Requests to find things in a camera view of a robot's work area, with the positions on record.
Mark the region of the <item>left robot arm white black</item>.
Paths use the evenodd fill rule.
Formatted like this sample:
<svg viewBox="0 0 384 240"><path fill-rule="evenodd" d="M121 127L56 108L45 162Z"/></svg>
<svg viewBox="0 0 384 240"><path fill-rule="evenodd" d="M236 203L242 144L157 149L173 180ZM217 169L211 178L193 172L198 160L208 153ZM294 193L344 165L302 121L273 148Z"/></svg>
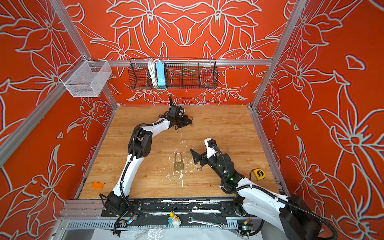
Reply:
<svg viewBox="0 0 384 240"><path fill-rule="evenodd" d="M171 97L169 110L159 115L151 124L139 124L132 133L128 144L128 156L125 167L114 189L107 195L100 194L103 203L102 217L122 217L140 200L129 200L131 187L140 164L150 154L153 138L172 127L175 130L193 123L185 115L183 107L175 105Z"/></svg>

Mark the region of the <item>brass padlock with steel shackle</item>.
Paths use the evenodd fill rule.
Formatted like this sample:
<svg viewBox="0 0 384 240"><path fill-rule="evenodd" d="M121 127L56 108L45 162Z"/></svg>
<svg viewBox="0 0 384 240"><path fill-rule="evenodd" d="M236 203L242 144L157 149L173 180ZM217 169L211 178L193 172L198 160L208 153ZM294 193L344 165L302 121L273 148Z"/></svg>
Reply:
<svg viewBox="0 0 384 240"><path fill-rule="evenodd" d="M181 153L176 153L174 158L174 171L183 171L184 167L184 159Z"/></svg>

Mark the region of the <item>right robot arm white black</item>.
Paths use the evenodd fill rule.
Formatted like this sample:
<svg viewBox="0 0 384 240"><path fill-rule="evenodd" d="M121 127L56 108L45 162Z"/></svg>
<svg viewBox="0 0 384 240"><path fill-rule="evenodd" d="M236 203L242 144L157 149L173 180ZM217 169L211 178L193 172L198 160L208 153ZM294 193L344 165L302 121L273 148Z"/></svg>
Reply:
<svg viewBox="0 0 384 240"><path fill-rule="evenodd" d="M253 183L235 170L229 155L222 153L216 144L206 149L202 154L190 150L194 163L208 165L221 179L220 189L224 193L242 198L241 208L247 214L275 226L289 240L320 240L323 227L331 231L330 240L338 238L337 230L315 214L302 198L277 194Z"/></svg>

